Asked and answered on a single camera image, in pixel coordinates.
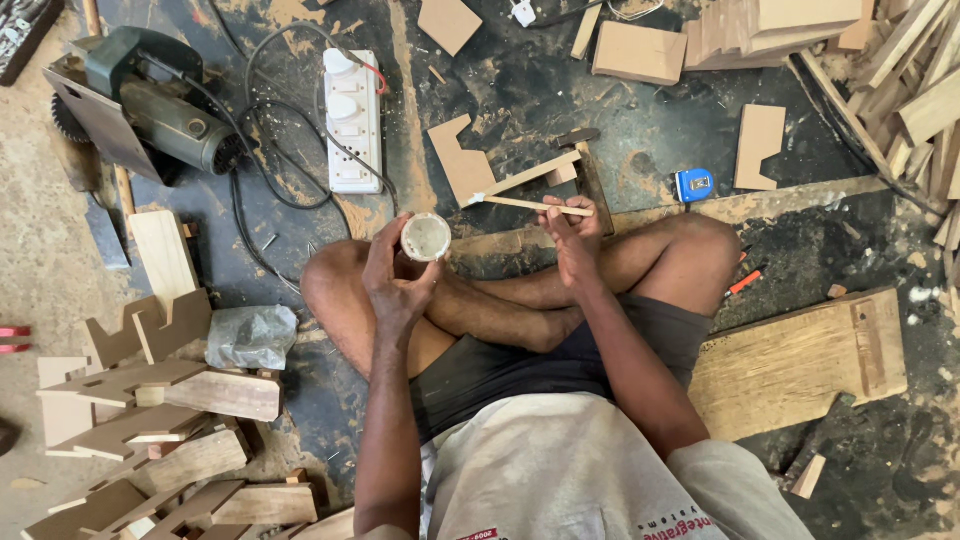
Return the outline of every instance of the crossed legs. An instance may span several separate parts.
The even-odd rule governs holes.
[[[364,378],[370,376],[376,317],[361,275],[370,244],[330,244],[303,270],[300,290],[334,344]],[[718,221],[686,214],[614,239],[599,268],[614,293],[629,292],[712,317],[731,285],[740,240]],[[397,263],[398,278],[417,268]],[[414,327],[408,376],[423,372],[466,333],[536,353],[556,348],[583,315],[556,267],[499,282],[467,282],[447,271],[424,317]]]

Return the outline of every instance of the man's hand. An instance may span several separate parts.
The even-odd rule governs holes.
[[[597,270],[597,255],[600,253],[600,241],[603,231],[597,217],[596,205],[584,196],[577,196],[564,202],[558,197],[543,197],[547,205],[594,210],[591,217],[567,215],[559,209],[537,210],[538,221],[557,244],[557,260],[560,277],[567,288],[577,288],[584,284],[597,284],[600,274]]]
[[[373,237],[373,244],[363,273],[373,312],[376,331],[381,338],[409,337],[414,325],[433,299],[437,281],[444,270],[444,260],[431,262],[419,280],[398,280],[394,273],[396,244],[403,226],[413,214],[403,212]]]

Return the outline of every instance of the clear plastic bag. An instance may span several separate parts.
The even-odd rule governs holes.
[[[284,369],[297,342],[297,315],[289,307],[213,311],[206,363],[215,368]]]

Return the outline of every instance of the wooden handle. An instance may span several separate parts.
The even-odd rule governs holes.
[[[545,205],[544,203],[529,203],[527,201],[518,201],[517,199],[505,199],[503,197],[494,197],[492,195],[485,195],[483,198],[485,203],[497,203],[498,205],[510,205],[511,207],[521,207],[525,209],[534,209],[534,210],[549,210],[554,208],[553,205]],[[562,213],[568,213],[570,215],[582,215],[585,217],[592,217],[593,210],[588,209],[572,209],[570,207],[556,207],[560,209]]]

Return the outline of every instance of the red wire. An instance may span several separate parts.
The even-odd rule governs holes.
[[[387,80],[383,77],[383,73],[380,73],[379,71],[376,70],[375,67],[373,67],[372,65],[366,62],[363,62],[363,66],[369,69],[370,71],[372,71],[373,73],[376,73],[376,76],[380,78],[381,85],[380,85],[380,88],[376,91],[377,95],[387,91]]]

